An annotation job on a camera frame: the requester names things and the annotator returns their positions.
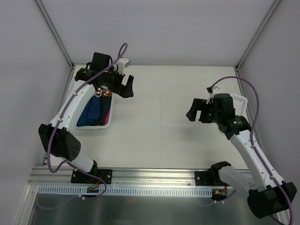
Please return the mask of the pink rolled napkin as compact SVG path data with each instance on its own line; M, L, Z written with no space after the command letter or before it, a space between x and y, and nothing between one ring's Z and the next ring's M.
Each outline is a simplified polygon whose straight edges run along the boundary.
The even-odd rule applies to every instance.
M109 118L110 118L110 110L108 111L106 117L105 117L105 121L104 123L102 124L102 126L106 126L109 122Z

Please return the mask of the large white plastic basket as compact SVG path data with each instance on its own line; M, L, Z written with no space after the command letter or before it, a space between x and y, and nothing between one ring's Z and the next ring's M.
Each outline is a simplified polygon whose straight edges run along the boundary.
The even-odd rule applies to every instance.
M98 88L89 99L81 113L76 128L85 130L105 129L111 121L113 93L105 88Z

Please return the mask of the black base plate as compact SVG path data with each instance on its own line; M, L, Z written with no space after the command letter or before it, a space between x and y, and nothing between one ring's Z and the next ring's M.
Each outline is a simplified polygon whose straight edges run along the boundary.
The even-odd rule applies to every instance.
M219 176L219 170L195 171L195 184L196 186L229 186L223 182Z
M89 174L101 178L106 184L110 185L112 182L113 171L111 169L97 169L90 172ZM102 184L99 179L73 170L70 182L74 184L96 184L98 181L100 182L100 184Z

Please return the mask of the aluminium rail frame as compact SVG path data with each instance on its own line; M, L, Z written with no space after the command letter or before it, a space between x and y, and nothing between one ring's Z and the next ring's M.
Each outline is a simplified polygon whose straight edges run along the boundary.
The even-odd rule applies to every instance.
M199 188L195 184L195 171L206 169L154 169L154 168L110 168L112 182L109 187L143 188ZM46 166L35 166L30 172L29 185L95 186L96 184L71 183L73 168L61 167L51 173Z

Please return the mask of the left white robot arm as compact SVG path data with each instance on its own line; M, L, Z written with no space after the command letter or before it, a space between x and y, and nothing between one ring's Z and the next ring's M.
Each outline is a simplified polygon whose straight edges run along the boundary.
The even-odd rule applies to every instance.
M39 126L38 134L47 153L50 172L58 171L51 166L51 156L54 156L73 167L78 183L93 183L102 178L96 161L81 151L81 143L73 131L78 127L86 105L92 98L101 97L102 87L122 98L134 96L134 77L130 75L127 83L122 83L124 69L129 66L123 55L124 52L120 51L118 57L112 60L110 55L95 52L92 61L77 71L72 90L57 115L49 124Z

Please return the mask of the blue paper napkin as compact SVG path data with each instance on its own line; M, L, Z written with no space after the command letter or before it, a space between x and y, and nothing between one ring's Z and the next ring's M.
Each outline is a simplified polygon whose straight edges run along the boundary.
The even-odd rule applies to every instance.
M93 96L86 104L78 121L78 127L96 126L101 114L102 97Z

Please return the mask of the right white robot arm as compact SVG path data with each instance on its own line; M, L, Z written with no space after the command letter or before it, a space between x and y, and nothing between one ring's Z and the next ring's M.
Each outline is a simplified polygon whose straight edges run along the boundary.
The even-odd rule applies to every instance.
M252 136L247 119L236 114L233 97L221 93L208 100L195 98L186 117L189 121L195 121L197 112L200 112L201 123L217 124L218 129L240 153L253 178L247 178L230 163L222 161L213 164L195 181L233 187L246 197L251 212L257 218L290 210L297 193L296 186L292 182L285 182L271 166Z

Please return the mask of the small white plastic tray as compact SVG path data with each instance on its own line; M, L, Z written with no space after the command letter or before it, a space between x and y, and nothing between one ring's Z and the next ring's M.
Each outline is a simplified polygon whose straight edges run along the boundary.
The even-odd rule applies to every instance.
M244 96L237 94L230 94L233 99L233 107L235 108L235 113L238 116L246 116L246 109L248 105L248 99Z

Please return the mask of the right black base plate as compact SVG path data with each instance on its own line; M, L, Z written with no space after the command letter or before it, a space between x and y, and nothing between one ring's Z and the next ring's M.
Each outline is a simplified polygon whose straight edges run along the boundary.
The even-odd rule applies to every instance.
M219 176L219 170L195 171L195 184L196 186L229 186L223 182Z

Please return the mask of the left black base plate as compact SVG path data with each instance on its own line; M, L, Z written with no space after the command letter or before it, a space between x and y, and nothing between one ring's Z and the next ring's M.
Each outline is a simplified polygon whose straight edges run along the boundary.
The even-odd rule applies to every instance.
M106 184L110 185L112 182L113 171L111 169L97 169L90 172L89 174L101 178ZM100 184L102 184L99 179L73 170L70 182L74 184L96 184L98 181L100 182Z

